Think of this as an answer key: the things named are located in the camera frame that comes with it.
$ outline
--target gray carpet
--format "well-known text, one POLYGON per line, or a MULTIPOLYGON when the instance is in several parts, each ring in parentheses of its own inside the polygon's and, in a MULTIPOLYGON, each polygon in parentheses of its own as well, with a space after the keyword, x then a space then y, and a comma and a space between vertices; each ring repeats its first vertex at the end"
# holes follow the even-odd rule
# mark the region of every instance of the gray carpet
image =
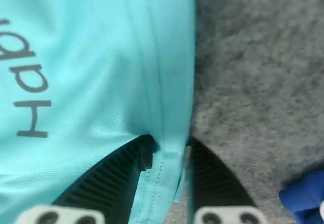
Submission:
POLYGON ((270 223, 295 223, 278 192, 324 160, 324 0, 197 0, 197 16, 194 135, 270 223))

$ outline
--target blue object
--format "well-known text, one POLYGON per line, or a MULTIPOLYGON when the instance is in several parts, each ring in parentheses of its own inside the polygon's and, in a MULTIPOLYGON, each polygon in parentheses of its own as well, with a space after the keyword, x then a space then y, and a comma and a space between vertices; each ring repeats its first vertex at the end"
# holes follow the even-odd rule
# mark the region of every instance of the blue object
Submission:
POLYGON ((298 224, 323 224, 319 206, 324 200, 324 171, 312 172, 281 190, 279 198, 298 224))
POLYGON ((162 223, 183 184, 194 21, 194 0, 0 0, 1 224, 146 134, 159 150, 130 223, 162 223))

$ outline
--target blue fabric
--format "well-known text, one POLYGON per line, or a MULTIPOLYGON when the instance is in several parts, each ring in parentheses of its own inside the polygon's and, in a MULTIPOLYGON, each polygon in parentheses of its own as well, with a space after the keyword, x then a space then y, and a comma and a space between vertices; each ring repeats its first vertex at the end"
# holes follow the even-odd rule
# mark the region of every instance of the blue fabric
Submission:
POLYGON ((194 0, 0 0, 0 220, 151 134, 130 223, 162 223, 192 107, 194 0))
POLYGON ((298 224, 323 224, 319 206, 324 200, 324 171, 308 174, 302 181, 281 190, 279 197, 298 224))

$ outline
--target teal shirt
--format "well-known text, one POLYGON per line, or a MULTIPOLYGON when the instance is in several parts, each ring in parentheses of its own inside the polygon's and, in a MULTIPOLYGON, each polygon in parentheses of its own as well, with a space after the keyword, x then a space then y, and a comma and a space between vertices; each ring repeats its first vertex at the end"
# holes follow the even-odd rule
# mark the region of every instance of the teal shirt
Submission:
POLYGON ((194 0, 0 0, 0 220, 49 204, 151 134, 130 223, 162 223, 177 191, 194 76, 194 0))

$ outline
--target carpet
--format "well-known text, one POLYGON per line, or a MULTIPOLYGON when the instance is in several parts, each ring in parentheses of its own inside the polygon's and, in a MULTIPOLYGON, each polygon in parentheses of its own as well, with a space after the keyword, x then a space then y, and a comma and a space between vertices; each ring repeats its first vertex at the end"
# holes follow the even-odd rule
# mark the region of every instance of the carpet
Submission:
MULTIPOLYGON (((278 192, 324 162, 324 0, 197 0, 193 135, 273 224, 278 192)), ((186 195, 166 223, 186 222, 186 195)))

